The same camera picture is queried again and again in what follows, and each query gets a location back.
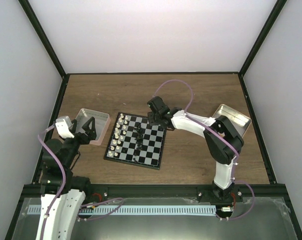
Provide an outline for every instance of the black metal frame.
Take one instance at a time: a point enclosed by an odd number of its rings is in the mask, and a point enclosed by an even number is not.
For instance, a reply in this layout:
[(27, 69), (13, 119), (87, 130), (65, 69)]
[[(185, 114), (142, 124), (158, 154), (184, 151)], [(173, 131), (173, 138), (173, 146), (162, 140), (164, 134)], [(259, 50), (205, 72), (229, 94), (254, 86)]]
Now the black metal frame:
[[(249, 109), (249, 113), (252, 118), (253, 127), (257, 136), (257, 140), (259, 143), (259, 147), (262, 153), (262, 157), (264, 160), (265, 168), (268, 174), (268, 178), (271, 184), (253, 184), (251, 185), (255, 195), (257, 197), (283, 197), (285, 200), (286, 205), (290, 208), (291, 213), (290, 217), (293, 222), (296, 235), (298, 239), (302, 240), (302, 231), (299, 225), (299, 222), (297, 220), (297, 217), (295, 215), (294, 208), (292, 206), (290, 197), (288, 195), (286, 186), (284, 184), (278, 184), (276, 181), (276, 177), (272, 168), (272, 164), (270, 162), (265, 143), (253, 110), (253, 106), (250, 100), (250, 97), (248, 95), (245, 82), (244, 82), (244, 75), (246, 71), (248, 70), (249, 66), (251, 65), (254, 57), (256, 56), (258, 50), (260, 49), (261, 45), (263, 44), (265, 38), (267, 37), (267, 34), (269, 33), (270, 29), (272, 28), (275, 20), (277, 19), (278, 15), (280, 14), (282, 8), (284, 7), (287, 0), (277, 0), (276, 4), (273, 7), (272, 12), (270, 13), (265, 25), (263, 26), (257, 40), (255, 41), (249, 55), (247, 56), (240, 72), (132, 72), (132, 73), (96, 73), (99, 75), (114, 75), (114, 74), (237, 74), (239, 77), (239, 81), (243, 90), (243, 93), (246, 98), (246, 103)], [(28, 0), (19, 0), (21, 6), (23, 7), (27, 17), (29, 18), (31, 24), (33, 25), (36, 33), (38, 34), (40, 40), (42, 41), (45, 49), (47, 50), (49, 56), (51, 57), (54, 65), (56, 66), (57, 70), (59, 71), (61, 77), (62, 77), (62, 83), (59, 90), (59, 94), (53, 109), (53, 113), (50, 119), (50, 125), (53, 124), (53, 121), (57, 118), (63, 96), (67, 87), (67, 83), (70, 77), (70, 74), (66, 74), (59, 59), (57, 58), (43, 28), (41, 27), (34, 11), (32, 10), (32, 7)], [(49, 133), (46, 135), (45, 140), (48, 140), (52, 137), (52, 133)], [(38, 198), (40, 197), (40, 186), (37, 183), (40, 177), (41, 173), (41, 159), (42, 153), (40, 154), (37, 167), (35, 170), (35, 174), (33, 176), (33, 184), (25, 185), (21, 194), (21, 197), (19, 199), (19, 202), (17, 204), (14, 216), (12, 218), (9, 230), (6, 235), (6, 240), (9, 240), (13, 236), (14, 228), (22, 207), (22, 203), (24, 198)], [(159, 197), (159, 198), (165, 198), (165, 197), (184, 197), (184, 198), (197, 198), (198, 200), (202, 202), (214, 202), (214, 199), (212, 199), (208, 195), (203, 195), (199, 199), (199, 192), (205, 192), (211, 189), (211, 185), (103, 185), (103, 184), (93, 184), (92, 185), (93, 190), (96, 192), (101, 193), (107, 193), (108, 198), (113, 197), (124, 197), (124, 198), (131, 198), (131, 197), (140, 197), (140, 198), (149, 198), (149, 197)], [(249, 197), (251, 195), (249, 189), (244, 185), (236, 185), (236, 188), (238, 188), (239, 191), (242, 192), (243, 197)]]

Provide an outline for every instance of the metal tray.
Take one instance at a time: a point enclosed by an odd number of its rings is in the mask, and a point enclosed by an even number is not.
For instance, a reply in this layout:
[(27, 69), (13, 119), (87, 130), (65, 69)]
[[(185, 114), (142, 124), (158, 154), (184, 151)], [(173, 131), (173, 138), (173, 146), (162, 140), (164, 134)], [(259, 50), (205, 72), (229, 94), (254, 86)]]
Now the metal tray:
[(242, 137), (244, 136), (252, 122), (252, 120), (248, 116), (245, 116), (244, 114), (225, 104), (221, 104), (212, 117), (218, 118), (221, 115), (228, 117), (228, 119), (232, 122), (232, 124)]
[(76, 116), (77, 126), (76, 132), (84, 133), (82, 129), (83, 124), (85, 124), (91, 117), (95, 118), (95, 130), (96, 130), (96, 139), (90, 141), (90, 144), (101, 145), (104, 139), (106, 130), (110, 125), (110, 115), (100, 111), (94, 111), (90, 109), (82, 108), (78, 115)]

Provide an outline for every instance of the wooden table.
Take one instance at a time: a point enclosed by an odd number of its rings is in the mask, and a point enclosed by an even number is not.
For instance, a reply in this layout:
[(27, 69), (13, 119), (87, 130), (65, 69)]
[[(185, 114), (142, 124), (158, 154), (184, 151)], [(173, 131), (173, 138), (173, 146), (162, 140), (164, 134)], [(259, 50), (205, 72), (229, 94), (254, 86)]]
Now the wooden table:
[[(194, 100), (188, 112), (209, 117), (220, 104), (249, 116), (236, 74), (84, 74), (71, 75), (59, 116), (74, 119), (81, 108), (108, 113), (111, 123), (101, 146), (83, 145), (75, 176), (89, 177), (95, 184), (210, 184), (215, 161), (201, 137), (183, 131), (168, 131), (161, 169), (149, 169), (104, 160), (108, 140), (118, 112), (146, 116), (147, 102), (166, 80), (180, 79), (191, 85)], [(165, 85), (158, 95), (169, 107), (184, 108), (188, 88), (179, 82)], [(244, 136), (245, 146), (236, 168), (236, 178), (250, 184), (268, 184), (268, 177), (253, 126)]]

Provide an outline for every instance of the purple cable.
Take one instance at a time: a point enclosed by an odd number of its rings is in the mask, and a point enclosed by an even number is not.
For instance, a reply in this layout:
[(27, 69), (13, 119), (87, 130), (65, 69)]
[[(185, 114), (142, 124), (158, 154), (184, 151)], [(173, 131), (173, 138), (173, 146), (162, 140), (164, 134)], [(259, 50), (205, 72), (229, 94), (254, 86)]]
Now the purple cable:
[(187, 106), (186, 106), (185, 109), (184, 109), (184, 111), (186, 112), (187, 109), (189, 108), (189, 106), (191, 105), (192, 101), (193, 101), (193, 90), (192, 90), (192, 88), (191, 88), (190, 85), (188, 85), (186, 82), (184, 82), (184, 81), (182, 81), (182, 80), (179, 80), (179, 79), (172, 79), (172, 80), (167, 80), (167, 81), (163, 82), (163, 83), (159, 86), (159, 88), (155, 91), (155, 93), (153, 94), (153, 97), (155, 97), (156, 93), (162, 88), (162, 86), (164, 86), (165, 84), (170, 83), (170, 82), (180, 82), (180, 83), (183, 83), (183, 84), (185, 84), (185, 85), (189, 88), (189, 90), (191, 91), (191, 100), (190, 100), (190, 102), (187, 104)]
[[(55, 202), (55, 200), (60, 196), (64, 186), (65, 186), (65, 182), (66, 182), (66, 176), (65, 176), (65, 171), (64, 168), (60, 162), (60, 160), (57, 158), (57, 156), (54, 154), (54, 152), (51, 151), (51, 149), (44, 143), (44, 141), (41, 139), (41, 134), (45, 134), (49, 131), (51, 131), (52, 129), (54, 129), (54, 125), (48, 127), (45, 131), (43, 131), (42, 133), (38, 134), (37, 139), (40, 141), (40, 143), (42, 144), (42, 146), (45, 148), (45, 150), (47, 150), (47, 152), (54, 158), (54, 160), (56, 161), (56, 163), (58, 164), (61, 173), (62, 173), (62, 185), (60, 187), (60, 189), (57, 191), (56, 195), (54, 196), (54, 198), (52, 199), (50, 205), (47, 207), (47, 210), (45, 212), (44, 216), (47, 216), (47, 218), (49, 217), (49, 212)], [(46, 220), (47, 218), (43, 219), (43, 223), (42, 223), (42, 228), (41, 228), (41, 235), (40, 235), (40, 240), (43, 240), (43, 236), (44, 236), (44, 229), (45, 229), (45, 225), (46, 225)]]
[(100, 205), (103, 205), (103, 204), (107, 204), (107, 203), (110, 203), (110, 202), (112, 202), (112, 201), (114, 201), (114, 200), (121, 200), (121, 203), (120, 203), (120, 205), (119, 206), (117, 206), (115, 209), (113, 209), (112, 211), (110, 211), (110, 212), (108, 212), (107, 214), (105, 214), (105, 215), (102, 215), (102, 216), (99, 216), (99, 217), (94, 217), (94, 218), (80, 218), (80, 217), (78, 217), (78, 220), (79, 221), (93, 221), (93, 220), (98, 220), (98, 219), (102, 219), (102, 218), (105, 218), (105, 217), (107, 217), (107, 216), (109, 216), (109, 215), (111, 215), (112, 213), (114, 213), (114, 212), (116, 212), (120, 207), (122, 207), (123, 206), (123, 204), (124, 204), (124, 198), (122, 198), (122, 197), (117, 197), (117, 198), (113, 198), (113, 199), (109, 199), (109, 200), (106, 200), (106, 201), (102, 201), (102, 202), (97, 202), (97, 203), (89, 203), (89, 204), (84, 204), (84, 205), (81, 205), (81, 208), (84, 208), (84, 207), (88, 207), (88, 206), (100, 206)]
[[(237, 220), (237, 219), (240, 219), (240, 218), (246, 216), (253, 209), (254, 204), (255, 204), (255, 194), (254, 194), (252, 187), (247, 182), (244, 182), (244, 181), (235, 181), (235, 183), (236, 184), (245, 184), (250, 189), (250, 191), (252, 193), (252, 205), (245, 213), (243, 213), (242, 215), (236, 216), (236, 217), (229, 218), (228, 221)], [(225, 219), (225, 218), (218, 216), (217, 214), (216, 214), (216, 217), (219, 218), (220, 220)]]

